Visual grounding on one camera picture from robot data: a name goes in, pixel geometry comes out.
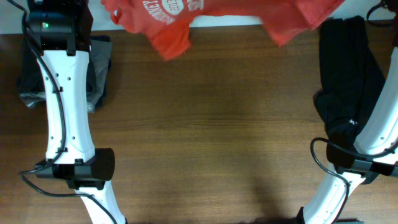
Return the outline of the red orange soccer t-shirt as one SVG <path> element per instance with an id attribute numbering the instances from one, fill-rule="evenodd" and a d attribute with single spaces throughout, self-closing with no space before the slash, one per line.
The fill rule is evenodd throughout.
<path id="1" fill-rule="evenodd" d="M 143 34 L 164 60 L 190 46 L 190 24 L 199 16 L 253 16 L 282 46 L 297 34 L 317 28 L 343 0 L 102 0 L 114 24 Z"/>

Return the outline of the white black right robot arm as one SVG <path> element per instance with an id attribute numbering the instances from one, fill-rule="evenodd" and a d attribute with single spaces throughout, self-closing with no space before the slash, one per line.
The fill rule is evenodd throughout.
<path id="1" fill-rule="evenodd" d="M 384 75 L 369 48 L 368 17 L 329 19 L 320 28 L 321 89 L 314 106 L 325 125 L 325 178 L 295 223 L 336 223 L 360 185 L 397 175 L 397 52 Z"/>

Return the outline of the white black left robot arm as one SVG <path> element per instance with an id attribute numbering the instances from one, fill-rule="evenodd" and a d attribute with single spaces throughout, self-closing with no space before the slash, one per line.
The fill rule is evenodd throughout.
<path id="1" fill-rule="evenodd" d="M 93 144 L 86 97 L 93 17 L 87 1 L 28 0 L 25 41 L 45 88 L 49 140 L 45 159 L 22 176 L 62 180 L 80 197 L 93 223 L 126 223 L 113 192 L 115 155 Z"/>

